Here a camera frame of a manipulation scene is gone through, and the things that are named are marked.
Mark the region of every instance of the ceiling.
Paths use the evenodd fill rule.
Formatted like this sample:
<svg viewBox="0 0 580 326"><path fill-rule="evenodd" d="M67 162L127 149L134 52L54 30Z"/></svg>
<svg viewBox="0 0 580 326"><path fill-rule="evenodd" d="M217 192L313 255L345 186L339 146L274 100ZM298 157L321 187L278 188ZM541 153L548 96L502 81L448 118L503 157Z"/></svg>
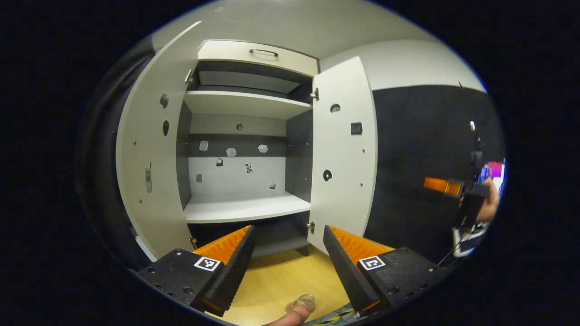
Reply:
<svg viewBox="0 0 580 326"><path fill-rule="evenodd" d="M364 0L217 0L157 30L154 47L200 20L196 28L205 39L268 43L319 59L380 41L440 42L398 14Z"/></svg>

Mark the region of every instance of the shelf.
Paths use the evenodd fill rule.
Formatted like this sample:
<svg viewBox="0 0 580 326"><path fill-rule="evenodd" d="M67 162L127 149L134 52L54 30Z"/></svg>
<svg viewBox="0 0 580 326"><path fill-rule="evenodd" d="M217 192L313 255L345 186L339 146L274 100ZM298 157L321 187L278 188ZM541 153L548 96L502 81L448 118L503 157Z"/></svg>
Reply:
<svg viewBox="0 0 580 326"><path fill-rule="evenodd" d="M261 257L266 255L271 255L273 253L284 252L288 250L300 249L306 247L308 241L306 237L297 237L290 240L284 240L274 244L267 244L263 246L256 246L254 248L252 257Z"/></svg>
<svg viewBox="0 0 580 326"><path fill-rule="evenodd" d="M272 119L290 119L312 105L279 97L218 90L192 90L183 99L193 114L249 115Z"/></svg>
<svg viewBox="0 0 580 326"><path fill-rule="evenodd" d="M264 197L224 195L216 201L215 196L195 195L183 211L187 223L227 223L306 212L310 203L287 193L264 195Z"/></svg>

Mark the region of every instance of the white shelf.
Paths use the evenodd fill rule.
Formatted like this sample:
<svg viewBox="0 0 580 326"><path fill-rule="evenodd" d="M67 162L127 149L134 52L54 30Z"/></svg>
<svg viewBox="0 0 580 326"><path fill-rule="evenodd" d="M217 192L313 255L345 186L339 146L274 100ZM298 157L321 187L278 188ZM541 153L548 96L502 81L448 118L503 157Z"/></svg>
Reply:
<svg viewBox="0 0 580 326"><path fill-rule="evenodd" d="M312 105L279 97L218 90L191 90L183 99L193 114L249 115L272 119L290 119Z"/></svg>
<svg viewBox="0 0 580 326"><path fill-rule="evenodd" d="M310 210L310 203L284 192L267 197L195 195L183 211L187 223L226 223L274 218Z"/></svg>

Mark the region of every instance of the wooden floor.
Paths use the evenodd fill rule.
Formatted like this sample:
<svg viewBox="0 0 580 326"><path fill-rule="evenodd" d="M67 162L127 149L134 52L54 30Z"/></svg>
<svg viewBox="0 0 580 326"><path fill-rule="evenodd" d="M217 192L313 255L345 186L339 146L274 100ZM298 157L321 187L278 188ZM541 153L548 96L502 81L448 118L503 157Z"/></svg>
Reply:
<svg viewBox="0 0 580 326"><path fill-rule="evenodd" d="M299 296L312 294L316 307L307 319L310 321L349 303L330 258L312 246L309 251L308 257L288 251L252 258L230 310L223 317L214 317L261 326L285 315L286 305Z"/></svg>

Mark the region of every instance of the transparent cup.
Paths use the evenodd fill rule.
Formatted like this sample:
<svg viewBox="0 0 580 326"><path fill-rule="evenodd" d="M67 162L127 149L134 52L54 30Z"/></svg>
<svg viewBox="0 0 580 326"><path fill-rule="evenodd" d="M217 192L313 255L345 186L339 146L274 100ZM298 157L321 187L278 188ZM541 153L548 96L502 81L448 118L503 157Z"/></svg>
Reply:
<svg viewBox="0 0 580 326"><path fill-rule="evenodd" d="M290 312L290 310L294 309L295 306L301 305L301 306L305 306L307 307L310 311L314 310L314 296L312 294L303 294L300 297L298 297L297 300L295 300L292 303L289 303L288 305L286 305L286 313Z"/></svg>

